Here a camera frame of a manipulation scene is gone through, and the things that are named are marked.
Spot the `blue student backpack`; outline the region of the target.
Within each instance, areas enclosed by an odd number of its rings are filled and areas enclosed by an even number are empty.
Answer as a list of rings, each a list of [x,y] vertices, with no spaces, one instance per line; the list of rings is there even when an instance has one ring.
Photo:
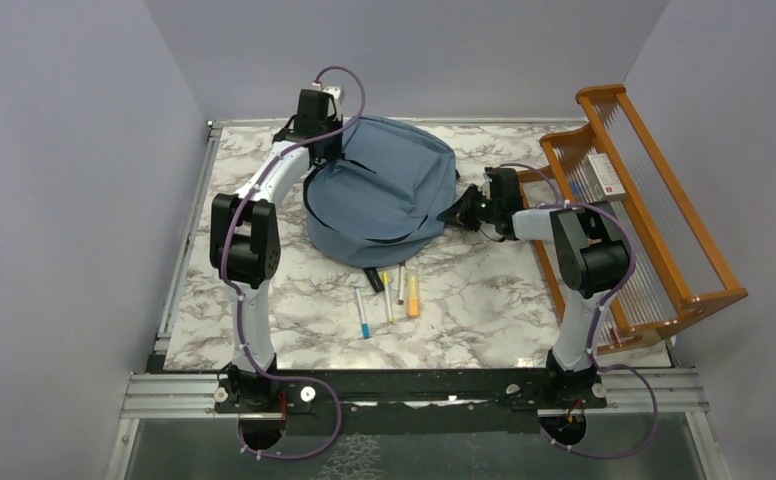
[[[397,120],[365,116],[344,132],[344,157],[303,184],[307,232],[325,256],[354,267],[407,261],[440,236],[456,200],[453,148]]]

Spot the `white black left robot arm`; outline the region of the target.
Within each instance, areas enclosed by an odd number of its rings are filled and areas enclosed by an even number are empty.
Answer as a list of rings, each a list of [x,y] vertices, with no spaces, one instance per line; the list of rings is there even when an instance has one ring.
[[[341,158],[343,98],[336,86],[302,90],[256,173],[212,200],[210,262],[233,291],[235,345],[224,372],[231,396],[254,410],[273,406],[279,390],[269,329],[269,285],[281,259],[277,208],[310,169]]]

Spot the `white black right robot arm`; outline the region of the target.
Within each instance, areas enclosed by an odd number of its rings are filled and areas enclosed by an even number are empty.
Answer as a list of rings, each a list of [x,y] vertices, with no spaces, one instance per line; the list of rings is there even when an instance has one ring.
[[[439,220],[477,231],[488,223],[506,240],[553,244],[568,289],[559,336],[547,355],[543,398],[564,407],[596,381],[596,342],[608,306],[633,274],[635,260],[623,227],[606,202],[527,207],[518,172],[510,166],[486,173],[489,193],[470,185]]]

